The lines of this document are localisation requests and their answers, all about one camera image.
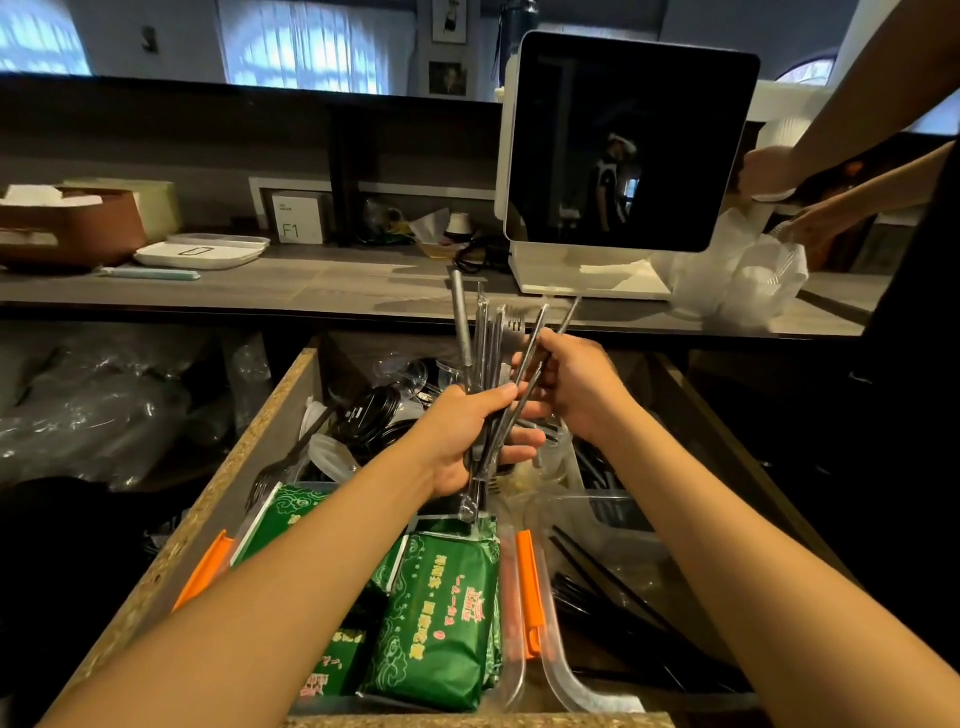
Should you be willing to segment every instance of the drawer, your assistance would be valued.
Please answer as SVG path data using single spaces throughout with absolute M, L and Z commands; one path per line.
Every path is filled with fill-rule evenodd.
M 264 467 L 283 458 L 297 442 L 308 399 L 325 399 L 330 394 L 324 389 L 326 382 L 337 382 L 336 397 L 348 396 L 347 390 L 363 381 L 362 373 L 370 371 L 375 361 L 398 352 L 455 360 L 456 340 L 339 331 L 319 337 L 303 350 L 87 655 L 67 690 L 83 682 L 111 655 L 170 614 L 217 535 L 223 530 L 231 535 L 237 532 L 245 519 L 247 497 L 256 476 Z M 624 351 L 611 352 L 611 357 L 637 398 L 656 412 L 693 454 L 760 513 L 843 570 L 822 539 L 665 357 Z M 532 671 L 528 670 L 528 678 L 532 678 L 528 679 L 528 691 L 532 689 L 536 697 L 538 681 L 536 675 L 529 674 Z M 556 703 L 547 696 L 542 701 L 525 697 L 520 708 L 550 710 L 556 709 Z M 665 722 L 650 725 L 670 724 L 665 716 L 662 718 Z M 325 717 L 324 725 L 340 719 Z

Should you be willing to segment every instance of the monitor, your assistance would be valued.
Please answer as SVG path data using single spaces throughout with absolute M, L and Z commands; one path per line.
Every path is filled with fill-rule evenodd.
M 759 66 L 737 51 L 528 33 L 507 191 L 523 238 L 704 250 Z

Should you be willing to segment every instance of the monitor stand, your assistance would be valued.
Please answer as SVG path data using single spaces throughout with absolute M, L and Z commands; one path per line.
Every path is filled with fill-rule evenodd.
M 510 268 L 523 293 L 668 301 L 651 251 L 512 242 Z

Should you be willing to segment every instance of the brown tissue box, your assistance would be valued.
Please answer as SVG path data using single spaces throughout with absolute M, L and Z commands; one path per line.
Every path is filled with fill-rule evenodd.
M 0 265 L 11 269 L 118 265 L 147 244 L 133 193 L 58 187 L 64 197 L 99 195 L 102 205 L 0 206 Z

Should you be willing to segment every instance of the arched window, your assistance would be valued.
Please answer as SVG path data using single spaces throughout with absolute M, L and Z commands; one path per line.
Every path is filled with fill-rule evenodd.
M 801 63 L 784 73 L 777 81 L 782 84 L 827 85 L 836 61 L 836 58 L 829 58 Z
M 228 82 L 405 94 L 412 12 L 305 2 L 221 0 Z
M 55 0 L 0 0 L 0 72 L 89 76 L 67 8 Z

